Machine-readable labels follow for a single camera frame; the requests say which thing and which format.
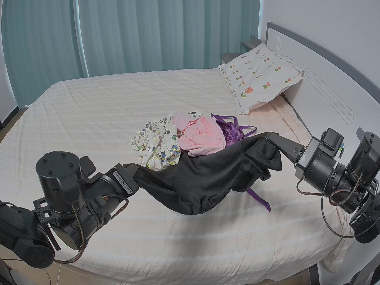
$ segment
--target purple satin garment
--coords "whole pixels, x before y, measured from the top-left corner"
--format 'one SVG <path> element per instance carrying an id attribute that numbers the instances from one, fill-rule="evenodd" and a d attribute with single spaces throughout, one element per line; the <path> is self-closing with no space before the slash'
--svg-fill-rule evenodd
<path id="1" fill-rule="evenodd" d="M 211 117 L 215 117 L 216 123 L 220 126 L 221 130 L 223 131 L 223 135 L 226 139 L 226 147 L 233 145 L 239 140 L 242 140 L 243 138 L 248 137 L 257 131 L 257 128 L 255 126 L 239 126 L 238 119 L 235 116 L 220 116 L 211 114 Z M 225 122 L 224 119 L 226 118 L 233 118 L 234 122 Z M 248 132 L 247 134 L 244 134 L 242 131 L 251 128 L 253 128 L 253 130 Z M 268 209 L 268 211 L 271 211 L 271 206 L 269 205 L 269 203 L 261 197 L 259 197 L 257 193 L 254 192 L 251 188 L 248 188 L 247 192 L 255 200 L 262 203 Z"/>

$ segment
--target mattress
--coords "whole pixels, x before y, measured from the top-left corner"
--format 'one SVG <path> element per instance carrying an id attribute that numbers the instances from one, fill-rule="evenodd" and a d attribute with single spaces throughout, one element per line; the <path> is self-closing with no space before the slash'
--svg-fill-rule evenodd
<path id="1" fill-rule="evenodd" d="M 3 201 L 33 209 L 43 196 L 35 164 L 58 150 L 88 155 L 97 171 L 137 162 L 128 145 L 147 121 L 175 111 L 238 116 L 218 69 L 131 73 L 63 81 L 52 85 L 17 121 L 0 144 Z M 246 116 L 240 125 L 274 131 L 307 144 L 305 127 L 281 96 Z M 248 193 L 231 191 L 209 212 L 185 216 L 164 207 L 145 190 L 89 241 L 74 265 L 127 284 L 248 284 L 281 280 L 324 260 L 339 268 L 351 240 L 325 226 L 320 198 L 297 193 L 293 165 L 252 188 L 272 211 Z M 303 190 L 312 187 L 301 184 Z M 326 218 L 351 234 L 349 216 L 325 202 Z M 57 259 L 76 254 L 60 242 Z"/>

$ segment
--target curtain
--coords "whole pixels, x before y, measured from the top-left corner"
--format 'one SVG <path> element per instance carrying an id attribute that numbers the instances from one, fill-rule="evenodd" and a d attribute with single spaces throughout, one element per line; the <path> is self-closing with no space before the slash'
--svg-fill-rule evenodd
<path id="1" fill-rule="evenodd" d="M 52 84 L 83 77 L 73 0 L 3 0 L 5 64 L 18 106 Z"/>
<path id="2" fill-rule="evenodd" d="M 79 0 L 90 76 L 214 68 L 257 36 L 260 0 Z"/>
<path id="3" fill-rule="evenodd" d="M 87 75 L 214 68 L 257 36 L 260 0 L 4 0 L 5 62 L 20 107 Z"/>

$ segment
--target white wall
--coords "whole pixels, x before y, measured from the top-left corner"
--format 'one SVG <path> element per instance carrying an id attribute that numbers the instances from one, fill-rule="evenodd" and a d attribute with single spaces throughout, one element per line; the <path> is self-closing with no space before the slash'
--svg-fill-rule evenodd
<path id="1" fill-rule="evenodd" d="M 268 21 L 325 47 L 380 87 L 380 0 L 261 0 L 262 40 Z M 355 241 L 340 272 L 319 265 L 321 285 L 348 283 L 378 252 L 380 236 L 369 244 Z"/>
<path id="2" fill-rule="evenodd" d="M 0 0 L 0 121 L 3 122 L 9 114 L 17 107 L 9 82 L 7 68 L 5 66 L 3 43 L 1 38 L 1 11 L 3 0 Z"/>

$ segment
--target barcode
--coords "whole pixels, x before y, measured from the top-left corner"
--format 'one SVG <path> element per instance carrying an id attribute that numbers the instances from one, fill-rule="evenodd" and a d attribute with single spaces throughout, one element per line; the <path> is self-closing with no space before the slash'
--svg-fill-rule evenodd
<path id="1" fill-rule="evenodd" d="M 121 184 L 121 186 L 123 186 L 123 188 L 128 192 L 128 194 L 133 193 L 132 189 L 126 184 L 126 182 L 123 180 L 123 178 L 120 176 L 120 174 L 117 171 L 114 171 L 112 174 L 115 176 L 117 181 Z"/>

